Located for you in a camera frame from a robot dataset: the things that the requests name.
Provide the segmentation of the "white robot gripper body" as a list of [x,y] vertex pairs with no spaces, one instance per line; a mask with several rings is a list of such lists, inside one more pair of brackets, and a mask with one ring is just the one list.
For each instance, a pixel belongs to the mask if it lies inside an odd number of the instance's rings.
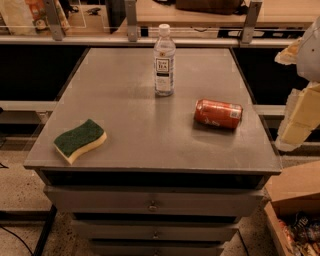
[[301,38],[296,66],[300,77],[320,82],[320,17],[311,24]]

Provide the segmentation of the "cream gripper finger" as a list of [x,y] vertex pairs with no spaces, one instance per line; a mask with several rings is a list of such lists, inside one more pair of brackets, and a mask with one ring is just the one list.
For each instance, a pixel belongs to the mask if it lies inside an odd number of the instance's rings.
[[299,148],[319,125],[320,84],[309,83],[303,90],[293,89],[277,132],[277,149],[289,152]]
[[281,52],[278,52],[274,58],[274,61],[282,65],[296,64],[298,49],[299,49],[301,40],[302,38],[298,38],[293,43],[291,43],[288,47],[283,49]]

